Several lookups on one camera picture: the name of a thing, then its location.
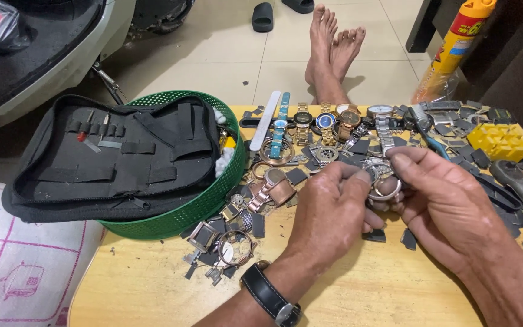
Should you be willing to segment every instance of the black tool pouch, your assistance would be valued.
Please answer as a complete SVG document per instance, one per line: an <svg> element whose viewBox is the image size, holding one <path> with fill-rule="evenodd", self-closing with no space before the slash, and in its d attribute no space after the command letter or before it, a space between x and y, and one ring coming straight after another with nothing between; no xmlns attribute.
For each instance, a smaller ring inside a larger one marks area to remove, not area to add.
<svg viewBox="0 0 523 327"><path fill-rule="evenodd" d="M40 122L2 203L30 223L149 218L211 185L219 156L213 108L199 97L110 106L64 95Z"/></svg>

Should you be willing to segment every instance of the yellow plastic block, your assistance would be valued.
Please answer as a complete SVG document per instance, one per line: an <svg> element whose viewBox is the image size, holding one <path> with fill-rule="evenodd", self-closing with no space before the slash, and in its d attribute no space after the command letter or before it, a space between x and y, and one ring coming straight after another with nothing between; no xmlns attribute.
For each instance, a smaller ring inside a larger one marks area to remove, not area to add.
<svg viewBox="0 0 523 327"><path fill-rule="evenodd" d="M485 151L492 161L523 159L523 131L516 124L479 124L467 140L474 149Z"/></svg>
<svg viewBox="0 0 523 327"><path fill-rule="evenodd" d="M235 148L237 144L235 143L235 140L231 136L227 136L225 139L225 144L223 144L224 148Z"/></svg>

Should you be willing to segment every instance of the hand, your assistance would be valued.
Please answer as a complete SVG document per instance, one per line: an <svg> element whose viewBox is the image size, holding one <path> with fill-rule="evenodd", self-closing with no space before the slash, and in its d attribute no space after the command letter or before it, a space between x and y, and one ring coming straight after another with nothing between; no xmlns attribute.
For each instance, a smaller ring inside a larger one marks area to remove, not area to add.
<svg viewBox="0 0 523 327"><path fill-rule="evenodd" d="M298 192L294 227L284 253L298 254L314 263L319 273L343 257L361 232L381 228L382 220L365 200L370 175L342 162L328 164Z"/></svg>
<svg viewBox="0 0 523 327"><path fill-rule="evenodd" d="M423 148L397 147L386 154L411 188L391 209L425 249L456 275L468 272L470 261L482 251L514 241L488 195L463 168Z"/></svg>

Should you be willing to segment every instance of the yellow spray can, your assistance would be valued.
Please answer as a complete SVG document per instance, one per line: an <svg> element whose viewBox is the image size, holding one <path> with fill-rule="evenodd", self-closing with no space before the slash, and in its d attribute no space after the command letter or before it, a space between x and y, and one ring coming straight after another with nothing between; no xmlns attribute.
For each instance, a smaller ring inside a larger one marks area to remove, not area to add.
<svg viewBox="0 0 523 327"><path fill-rule="evenodd" d="M497 0L468 0L459 8L443 44L421 79L412 104L433 101L444 96L447 81L471 46Z"/></svg>

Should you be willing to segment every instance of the wooden table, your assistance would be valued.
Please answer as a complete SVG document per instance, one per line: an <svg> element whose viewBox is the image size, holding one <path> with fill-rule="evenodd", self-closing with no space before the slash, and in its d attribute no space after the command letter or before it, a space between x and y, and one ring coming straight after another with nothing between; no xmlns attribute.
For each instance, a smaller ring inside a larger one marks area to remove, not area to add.
<svg viewBox="0 0 523 327"><path fill-rule="evenodd" d="M238 118L255 109L231 108ZM366 107L359 109L366 112ZM296 110L290 106L288 116ZM319 106L310 106L310 112L316 115ZM254 130L241 133L251 138ZM265 238L258 240L250 263L280 255L295 209L283 206L265 217ZM382 218L388 224L387 242L358 241L323 275L300 301L305 313L301 326L481 326L461 283L420 247L411 251L399 242L405 224L396 214L383 213ZM517 241L523 241L523 230ZM194 248L180 237L161 243L108 233L78 286L69 326L189 326L235 294L249 266L216 287L204 276L208 266L186 280L189 265L181 258Z"/></svg>

